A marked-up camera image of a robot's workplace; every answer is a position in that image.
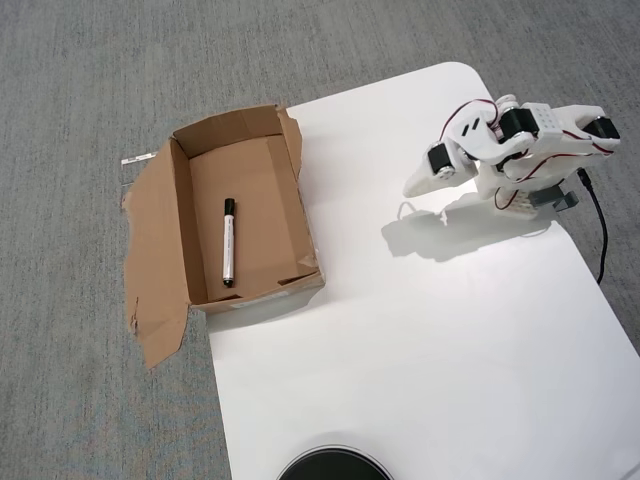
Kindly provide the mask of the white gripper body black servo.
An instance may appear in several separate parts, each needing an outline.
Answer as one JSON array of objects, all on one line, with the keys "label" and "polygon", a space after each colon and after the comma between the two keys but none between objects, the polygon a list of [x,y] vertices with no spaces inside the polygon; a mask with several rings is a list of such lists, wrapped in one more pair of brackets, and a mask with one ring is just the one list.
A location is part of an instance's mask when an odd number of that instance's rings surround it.
[{"label": "white gripper body black servo", "polygon": [[426,160],[427,166],[434,174],[437,174],[444,167],[452,167],[453,169],[476,167],[466,152],[451,141],[439,141],[432,144],[426,153]]}]

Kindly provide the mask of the white fixed gripper finger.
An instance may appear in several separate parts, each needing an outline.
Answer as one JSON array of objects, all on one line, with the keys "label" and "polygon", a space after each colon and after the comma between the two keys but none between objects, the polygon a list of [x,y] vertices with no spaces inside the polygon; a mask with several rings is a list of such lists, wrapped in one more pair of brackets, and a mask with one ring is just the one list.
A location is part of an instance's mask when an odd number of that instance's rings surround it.
[{"label": "white fixed gripper finger", "polygon": [[447,178],[447,185],[450,188],[458,187],[474,179],[477,175],[478,170],[476,167],[451,169]]}]

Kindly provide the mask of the white moving gripper finger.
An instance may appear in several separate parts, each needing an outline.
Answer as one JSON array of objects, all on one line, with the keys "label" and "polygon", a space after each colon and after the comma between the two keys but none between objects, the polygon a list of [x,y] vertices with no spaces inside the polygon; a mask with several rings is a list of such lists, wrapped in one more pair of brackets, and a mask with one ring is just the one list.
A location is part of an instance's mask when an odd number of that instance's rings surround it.
[{"label": "white moving gripper finger", "polygon": [[444,167],[434,174],[428,166],[419,167],[403,187],[405,197],[419,197],[441,189],[449,188],[455,177],[452,167]]}]

